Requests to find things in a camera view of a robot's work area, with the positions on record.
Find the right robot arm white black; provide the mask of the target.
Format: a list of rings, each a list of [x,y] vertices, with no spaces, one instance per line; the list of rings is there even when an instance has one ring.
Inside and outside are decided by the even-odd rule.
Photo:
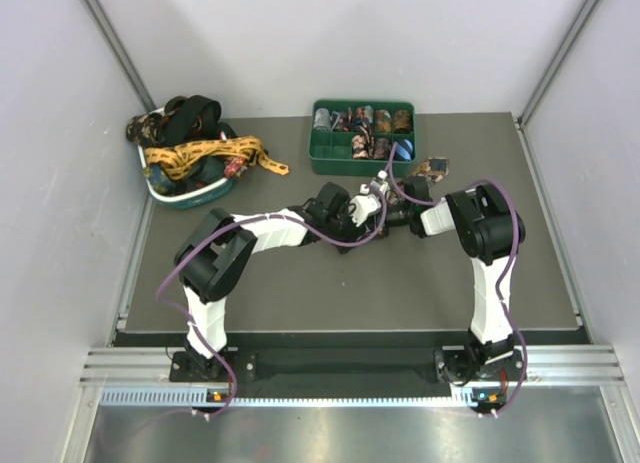
[[[523,220],[508,194],[489,180],[438,201],[430,197],[423,177],[390,183],[396,198],[387,217],[389,226],[407,225],[420,238],[454,231],[471,261],[474,311],[469,340],[461,357],[441,363],[442,373],[452,376],[458,385],[475,377],[492,377],[514,354],[509,298],[512,269],[526,237]]]

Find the brown floral tie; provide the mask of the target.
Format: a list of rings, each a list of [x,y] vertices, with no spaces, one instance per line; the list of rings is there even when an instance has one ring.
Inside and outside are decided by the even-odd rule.
[[[408,177],[424,180],[429,187],[440,182],[449,174],[449,159],[429,157],[408,173]]]

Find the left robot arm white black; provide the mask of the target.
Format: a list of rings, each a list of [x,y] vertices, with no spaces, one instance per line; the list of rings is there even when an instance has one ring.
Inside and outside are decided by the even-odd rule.
[[[268,250],[325,240],[338,249],[361,245],[379,231],[384,192],[364,185],[356,196],[325,184],[304,204],[256,215],[211,210],[174,257],[188,303],[185,350],[175,357],[181,371],[211,381],[226,370],[226,300],[249,262]]]

